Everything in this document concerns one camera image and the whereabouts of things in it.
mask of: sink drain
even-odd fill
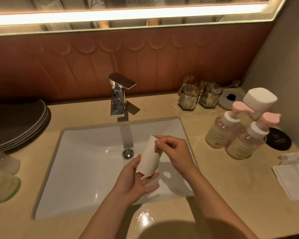
[[[134,151],[128,148],[123,151],[122,155],[124,159],[131,159],[132,157],[134,157]]]

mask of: faucet handle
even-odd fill
[[[126,88],[131,89],[133,86],[136,85],[134,81],[131,81],[130,79],[126,78],[125,76],[119,74],[119,73],[112,73],[109,75],[109,80],[112,85],[114,86],[120,86],[120,88]]]

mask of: person's right hand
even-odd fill
[[[162,135],[156,135],[155,137],[158,139],[155,140],[156,147],[167,154],[172,165],[181,176],[186,178],[187,175],[198,170],[194,164],[186,140]]]

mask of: led light strip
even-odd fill
[[[0,15],[0,26],[259,13],[267,4],[160,7]]]

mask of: bottle label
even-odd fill
[[[243,143],[239,138],[236,138],[226,151],[236,159],[245,159],[250,156],[257,147]]]
[[[8,198],[20,183],[19,178],[0,171],[0,202]]]
[[[229,140],[230,135],[223,135],[217,131],[215,124],[212,125],[206,135],[206,140],[216,148],[223,148],[225,143]]]

